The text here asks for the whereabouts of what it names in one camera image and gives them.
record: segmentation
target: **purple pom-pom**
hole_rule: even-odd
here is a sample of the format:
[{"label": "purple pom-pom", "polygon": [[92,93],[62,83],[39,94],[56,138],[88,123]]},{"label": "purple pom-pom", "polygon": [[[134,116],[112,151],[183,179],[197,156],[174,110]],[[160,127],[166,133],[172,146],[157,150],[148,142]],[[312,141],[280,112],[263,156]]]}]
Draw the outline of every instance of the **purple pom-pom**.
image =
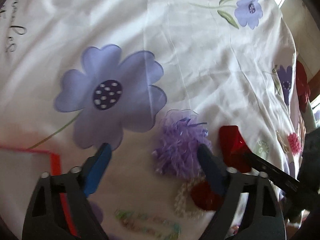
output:
[{"label": "purple pom-pom", "polygon": [[211,142],[206,138],[207,123],[197,122],[197,113],[192,110],[170,110],[161,120],[161,147],[152,155],[156,160],[156,172],[171,174],[182,179],[200,176],[201,166],[197,158],[199,144],[205,144],[212,150]]}]

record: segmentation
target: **white bead string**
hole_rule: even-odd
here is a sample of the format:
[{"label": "white bead string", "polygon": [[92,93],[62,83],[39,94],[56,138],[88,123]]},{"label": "white bead string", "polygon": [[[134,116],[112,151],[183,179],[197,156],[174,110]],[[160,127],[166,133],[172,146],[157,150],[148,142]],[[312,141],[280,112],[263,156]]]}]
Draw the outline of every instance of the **white bead string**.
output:
[{"label": "white bead string", "polygon": [[284,141],[278,131],[276,131],[276,135],[277,135],[277,138],[278,138],[278,141],[281,145],[282,150],[284,151],[284,153],[288,154],[290,152],[290,150],[289,150],[288,146],[284,144]]},{"label": "white bead string", "polygon": [[190,194],[192,188],[203,181],[204,178],[204,176],[194,178],[190,182],[184,182],[181,185],[181,188],[178,190],[178,194],[174,202],[174,212],[178,217],[197,219],[203,216],[204,212],[198,207],[196,207],[196,210],[194,211],[186,211],[186,208],[187,197]]}]

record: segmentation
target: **red plastic piece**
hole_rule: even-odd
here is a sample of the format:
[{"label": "red plastic piece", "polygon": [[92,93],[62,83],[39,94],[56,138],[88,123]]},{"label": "red plastic piece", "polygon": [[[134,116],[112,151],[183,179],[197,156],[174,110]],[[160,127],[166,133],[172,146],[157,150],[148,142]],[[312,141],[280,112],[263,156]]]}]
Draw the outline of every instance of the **red plastic piece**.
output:
[{"label": "red plastic piece", "polygon": [[297,60],[296,68],[296,86],[299,99],[299,108],[302,112],[306,112],[307,102],[310,96],[310,87],[308,85],[307,74],[304,66]]},{"label": "red plastic piece", "polygon": [[195,185],[190,195],[195,205],[203,210],[217,211],[223,203],[223,198],[211,191],[207,181]]},{"label": "red plastic piece", "polygon": [[[50,158],[50,172],[52,176],[61,175],[61,160],[60,155],[50,152],[50,151],[44,151],[44,150],[31,150],[31,149],[22,149],[22,148],[9,148],[9,147],[0,147],[1,149],[5,150],[13,150],[16,152],[25,152],[25,153],[32,153],[32,154],[47,154]],[[76,226],[73,223],[70,208],[68,205],[68,200],[66,197],[66,194],[60,193],[60,200],[61,200],[61,206],[66,218],[66,222],[68,224],[70,233],[73,236],[77,236],[77,230]]]},{"label": "red plastic piece", "polygon": [[250,172],[251,166],[243,157],[243,154],[250,152],[250,149],[242,138],[238,126],[222,126],[219,129],[219,139],[224,163],[241,173]]}]

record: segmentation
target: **purple fabric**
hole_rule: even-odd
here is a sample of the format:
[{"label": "purple fabric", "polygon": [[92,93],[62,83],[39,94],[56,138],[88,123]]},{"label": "purple fabric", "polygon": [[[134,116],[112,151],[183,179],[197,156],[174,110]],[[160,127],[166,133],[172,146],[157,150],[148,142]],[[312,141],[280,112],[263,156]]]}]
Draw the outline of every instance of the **purple fabric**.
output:
[{"label": "purple fabric", "polygon": [[289,158],[288,158],[288,155],[287,155],[287,154],[285,154],[284,156],[285,156],[286,161],[283,163],[283,167],[284,167],[284,170],[283,170],[283,171],[284,171],[286,174],[290,175],[290,170],[289,170]]},{"label": "purple fabric", "polygon": [[122,240],[120,237],[117,237],[113,234],[108,234],[108,238],[109,240]]},{"label": "purple fabric", "polygon": [[263,12],[258,0],[240,0],[237,2],[237,6],[235,17],[242,27],[248,24],[250,29],[253,30],[259,25],[259,19]]},{"label": "purple fabric", "polygon": [[92,212],[96,216],[98,222],[101,224],[102,221],[103,221],[103,211],[102,211],[102,209],[95,202],[89,201],[89,204],[91,206]]},{"label": "purple fabric", "polygon": [[292,67],[288,66],[287,70],[284,69],[282,65],[278,70],[278,77],[283,91],[284,102],[289,105],[289,93],[292,87]]},{"label": "purple fabric", "polygon": [[296,179],[296,169],[294,166],[294,162],[290,162],[289,163],[289,172],[290,172],[290,176]]},{"label": "purple fabric", "polygon": [[156,161],[156,172],[171,174],[181,179],[198,177],[201,166],[197,158],[199,144],[206,144],[212,149],[206,138],[206,123],[197,122],[197,114],[191,110],[170,110],[161,121],[163,134],[161,147],[152,155]]},{"label": "purple fabric", "polygon": [[120,62],[121,48],[111,44],[87,48],[84,73],[69,70],[55,100],[60,112],[81,110],[74,125],[74,140],[83,148],[109,143],[116,149],[123,129],[146,132],[164,107],[165,93],[154,85],[164,74],[150,51],[138,51]]},{"label": "purple fabric", "polygon": [[290,119],[292,121],[294,130],[298,131],[300,109],[296,85],[296,82],[294,82],[292,87],[292,97],[290,100]]},{"label": "purple fabric", "polygon": [[320,110],[316,111],[315,119],[316,119],[316,121],[320,120]]}]

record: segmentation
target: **purple flower print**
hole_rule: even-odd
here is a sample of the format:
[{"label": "purple flower print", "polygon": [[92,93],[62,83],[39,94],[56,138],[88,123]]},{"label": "purple flower print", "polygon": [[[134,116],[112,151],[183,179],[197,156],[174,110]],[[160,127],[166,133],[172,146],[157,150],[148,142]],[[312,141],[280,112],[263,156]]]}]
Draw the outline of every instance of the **purple flower print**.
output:
[{"label": "purple flower print", "polygon": [[166,95],[153,83],[163,76],[150,51],[139,51],[120,62],[121,48],[111,44],[87,48],[82,55],[84,73],[69,70],[55,100],[60,112],[81,110],[74,125],[74,140],[83,148],[109,143],[116,149],[123,129],[146,132],[166,104]]},{"label": "purple flower print", "polygon": [[280,68],[278,70],[278,77],[280,80],[280,84],[283,91],[284,96],[284,102],[288,106],[289,105],[289,93],[291,89],[291,83],[292,83],[292,67],[288,66],[287,70],[284,69],[282,65],[280,65]]},{"label": "purple flower print", "polygon": [[289,163],[289,174],[291,177],[296,178],[296,170],[294,167],[294,162]]},{"label": "purple flower print", "polygon": [[235,10],[235,17],[239,24],[245,27],[247,24],[250,29],[254,29],[259,24],[259,19],[263,12],[258,0],[240,0],[237,2],[238,8]]}]

